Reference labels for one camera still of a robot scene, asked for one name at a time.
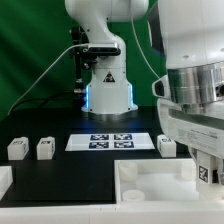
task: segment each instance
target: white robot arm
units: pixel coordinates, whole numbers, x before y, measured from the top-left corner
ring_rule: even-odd
[[[136,114],[132,85],[126,78],[126,46],[109,31],[107,22],[130,21],[131,8],[133,18],[141,18],[148,4],[148,0],[65,0],[68,14],[88,36],[90,44],[83,51],[98,56],[82,108],[85,116],[119,120]]]
[[[159,0],[168,87],[158,100],[162,129],[189,146],[198,190],[224,195],[224,7],[223,0]]]

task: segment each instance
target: table surface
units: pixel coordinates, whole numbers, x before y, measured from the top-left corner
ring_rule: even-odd
[[[155,147],[162,134],[156,107],[140,107],[136,118],[119,122],[83,119],[77,109],[24,109],[0,122],[0,165],[13,168],[13,184],[0,207],[114,204],[114,160],[160,159],[157,149],[65,152],[71,134],[149,133]],[[22,161],[8,161],[7,146],[14,138],[29,138]],[[40,138],[55,137],[53,160],[38,161]],[[178,144],[178,158],[188,158]]]

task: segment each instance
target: black cable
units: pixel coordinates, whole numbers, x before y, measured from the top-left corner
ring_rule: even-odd
[[[70,101],[74,101],[74,100],[79,100],[79,99],[75,99],[75,98],[69,98],[69,99],[55,99],[56,97],[59,97],[59,96],[62,96],[62,95],[65,95],[65,94],[71,94],[74,92],[73,91],[64,91],[64,92],[61,92],[61,93],[57,93],[53,96],[50,96],[48,98],[35,98],[35,99],[27,99],[27,100],[23,100],[21,102],[18,102],[17,104],[15,104],[12,109],[11,109],[11,112],[8,114],[9,116],[15,111],[15,109],[20,106],[21,104],[24,104],[24,103],[29,103],[29,102],[34,102],[34,101],[44,101],[43,103],[41,103],[39,105],[38,108],[40,108],[40,106],[42,107],[43,105],[45,105],[46,103],[48,103],[49,101],[62,101],[62,100],[70,100]]]
[[[45,104],[47,104],[51,99],[54,99],[54,98],[57,98],[59,96],[63,96],[63,95],[66,95],[66,94],[74,94],[74,91],[64,91],[64,92],[60,92],[60,93],[56,93],[48,98],[46,98],[46,100],[44,102],[42,102],[38,108],[42,108]]]

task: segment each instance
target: green wall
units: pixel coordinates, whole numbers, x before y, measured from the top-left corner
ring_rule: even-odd
[[[13,102],[72,44],[64,0],[1,0],[0,7],[0,119]],[[150,50],[146,18],[135,22],[144,52],[155,71],[165,74],[165,61]],[[155,105],[151,83],[156,78],[143,61],[130,23],[109,24],[127,44],[127,78],[135,88],[135,103]],[[85,80],[90,74],[85,73]],[[28,98],[47,97],[74,88],[74,64],[68,55],[32,90]]]

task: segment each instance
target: white box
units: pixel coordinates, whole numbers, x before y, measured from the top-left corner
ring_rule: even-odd
[[[162,157],[176,157],[176,142],[166,135],[157,137],[157,148]]]
[[[26,137],[14,138],[7,149],[9,160],[23,160],[29,151],[29,140]]]
[[[37,145],[37,159],[52,159],[55,152],[55,139],[53,137],[41,138]]]
[[[0,166],[0,200],[13,182],[12,167]]]

